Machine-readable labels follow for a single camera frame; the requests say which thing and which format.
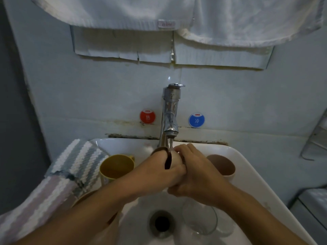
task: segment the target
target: round sticker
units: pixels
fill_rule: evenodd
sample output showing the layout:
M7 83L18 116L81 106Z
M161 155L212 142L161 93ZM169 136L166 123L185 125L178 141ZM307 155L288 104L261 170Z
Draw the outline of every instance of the round sticker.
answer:
M188 119L191 127L198 128L204 124L204 116L201 113L194 113Z
M156 120L156 114L151 109L143 109L140 113L140 119L145 124L152 124Z

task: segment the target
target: drain ring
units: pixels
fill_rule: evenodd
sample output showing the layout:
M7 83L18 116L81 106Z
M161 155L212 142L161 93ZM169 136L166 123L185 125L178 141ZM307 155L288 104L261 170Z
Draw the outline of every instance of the drain ring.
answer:
M169 212L159 210L150 215L149 227L155 237L165 239L174 233L175 220Z

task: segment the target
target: towel tag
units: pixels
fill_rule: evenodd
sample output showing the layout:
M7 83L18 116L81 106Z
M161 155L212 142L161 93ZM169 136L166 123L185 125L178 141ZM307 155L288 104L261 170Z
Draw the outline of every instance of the towel tag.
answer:
M174 20L158 20L159 28L175 28L176 22Z

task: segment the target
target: faucet spout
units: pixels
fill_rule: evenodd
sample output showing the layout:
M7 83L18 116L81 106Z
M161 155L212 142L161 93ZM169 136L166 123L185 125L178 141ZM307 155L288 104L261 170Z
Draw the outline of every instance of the faucet spout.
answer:
M158 147L170 147L172 144L168 139L174 139L178 135L178 125L176 121L178 101L181 98L180 88L182 84L169 84L163 89L164 104L162 108L161 130Z

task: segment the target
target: striped cloth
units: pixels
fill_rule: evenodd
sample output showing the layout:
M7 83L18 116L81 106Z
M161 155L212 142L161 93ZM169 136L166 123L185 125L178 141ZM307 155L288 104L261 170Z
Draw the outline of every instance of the striped cloth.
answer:
M96 182L108 155L92 143L76 139L51 164L44 180L17 208L0 216L0 244L10 244L41 225L72 194L79 198Z

